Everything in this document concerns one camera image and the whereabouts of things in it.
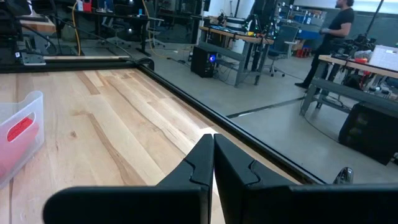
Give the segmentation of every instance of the black metal frame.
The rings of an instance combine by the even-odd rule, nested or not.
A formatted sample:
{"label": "black metal frame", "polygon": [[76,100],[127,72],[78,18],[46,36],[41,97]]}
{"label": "black metal frame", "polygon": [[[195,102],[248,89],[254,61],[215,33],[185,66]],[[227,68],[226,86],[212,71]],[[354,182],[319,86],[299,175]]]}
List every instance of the black metal frame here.
{"label": "black metal frame", "polygon": [[281,168],[283,171],[297,179],[301,183],[311,184],[325,184],[326,182],[316,177],[306,169],[300,167],[297,163],[290,160],[288,157],[282,155],[275,149],[254,137],[242,127],[233,123],[230,119],[219,114],[215,110],[209,108],[207,105],[198,101],[188,93],[181,90],[179,87],[170,83],[160,75],[156,74],[153,70],[149,69],[143,64],[149,64],[153,68],[150,59],[145,58],[136,62],[128,61],[123,58],[117,59],[93,59],[93,60],[46,60],[44,66],[6,66],[2,67],[0,73],[26,73],[26,72],[61,72],[61,71],[76,71],[76,70],[107,70],[107,69],[123,69],[123,68],[138,68],[145,73],[148,77],[155,80],[157,83],[171,91],[178,96],[181,100],[194,107],[201,114],[212,120],[215,124],[237,137],[243,143],[247,144],[253,150],[258,152],[261,156],[271,161],[273,164]]}
{"label": "black metal frame", "polygon": [[373,23],[374,23],[374,20],[376,19],[376,16],[379,14],[379,11],[380,11],[381,6],[383,5],[383,2],[384,2],[384,0],[381,0],[381,1],[380,1],[380,4],[379,4],[379,6],[377,7],[377,10],[376,10],[376,12],[375,12],[374,15],[373,15],[372,21],[371,21],[371,23],[369,24],[368,29],[366,30],[365,37],[367,37],[368,34],[369,34],[369,32],[371,31],[372,26],[373,26]]}

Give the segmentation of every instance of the office chair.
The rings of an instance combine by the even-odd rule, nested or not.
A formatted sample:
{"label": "office chair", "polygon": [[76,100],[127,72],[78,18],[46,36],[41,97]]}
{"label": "office chair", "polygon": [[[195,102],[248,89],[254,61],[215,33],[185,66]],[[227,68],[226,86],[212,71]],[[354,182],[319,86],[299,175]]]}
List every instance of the office chair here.
{"label": "office chair", "polygon": [[[117,15],[128,16],[132,14],[132,6],[116,4],[114,6],[114,11]],[[122,45],[126,44],[128,47],[131,47],[130,43],[118,37],[119,33],[130,29],[130,23],[124,22],[123,19],[120,18],[117,19],[113,17],[103,17],[101,25],[114,32],[114,37],[107,38],[107,40],[114,39],[116,45],[119,45],[119,43],[121,43]]]}
{"label": "office chair", "polygon": [[152,3],[152,1],[146,1],[145,5],[147,6],[148,10],[148,18],[149,18],[149,23],[147,24],[147,31],[150,33],[150,39],[147,39],[145,42],[149,42],[150,44],[153,43],[153,46],[155,44],[157,45],[163,45],[163,47],[166,47],[166,45],[161,42],[160,40],[156,39],[155,37],[162,33],[163,31],[166,31],[165,27],[160,26],[162,22],[164,22],[163,19],[158,19],[156,18],[155,14],[155,8]]}
{"label": "office chair", "polygon": [[294,39],[296,38],[299,28],[292,26],[281,26],[279,35],[276,38],[273,48],[268,51],[268,58],[272,60],[272,64],[266,65],[269,67],[269,72],[273,77],[276,72],[282,72],[282,77],[285,77],[285,72],[277,68],[274,64],[275,61],[280,59],[282,56],[291,54],[291,46],[295,44]]}

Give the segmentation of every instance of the black t-shirt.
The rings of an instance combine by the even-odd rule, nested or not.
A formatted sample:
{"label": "black t-shirt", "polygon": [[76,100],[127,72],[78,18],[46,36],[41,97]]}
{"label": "black t-shirt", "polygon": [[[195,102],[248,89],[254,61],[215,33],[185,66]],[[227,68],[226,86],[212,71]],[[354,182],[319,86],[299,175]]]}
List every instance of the black t-shirt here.
{"label": "black t-shirt", "polygon": [[[340,11],[336,18],[331,22],[329,29],[331,30],[340,30],[341,25],[345,23],[353,23],[355,18],[354,10],[352,8],[345,9],[343,11]],[[329,41],[334,38],[342,38],[342,37],[337,37],[331,34],[325,35],[324,42]]]}

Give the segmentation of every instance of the storage bin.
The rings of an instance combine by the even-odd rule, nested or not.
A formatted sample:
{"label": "storage bin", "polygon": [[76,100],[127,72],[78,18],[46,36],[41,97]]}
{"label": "storage bin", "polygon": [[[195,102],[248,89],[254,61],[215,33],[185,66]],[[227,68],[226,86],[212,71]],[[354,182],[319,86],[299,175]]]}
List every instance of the storage bin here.
{"label": "storage bin", "polygon": [[0,103],[0,189],[44,143],[43,93],[20,103]]}

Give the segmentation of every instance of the black box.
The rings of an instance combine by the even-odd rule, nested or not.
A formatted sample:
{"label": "black box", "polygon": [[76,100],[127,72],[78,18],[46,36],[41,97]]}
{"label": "black box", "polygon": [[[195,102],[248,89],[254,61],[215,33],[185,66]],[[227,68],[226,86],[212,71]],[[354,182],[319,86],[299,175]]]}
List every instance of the black box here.
{"label": "black box", "polygon": [[398,151],[398,115],[368,103],[358,103],[348,115],[339,142],[387,165]]}
{"label": "black box", "polygon": [[191,72],[198,74],[202,78],[212,78],[216,55],[216,52],[207,52],[200,47],[194,47]]}

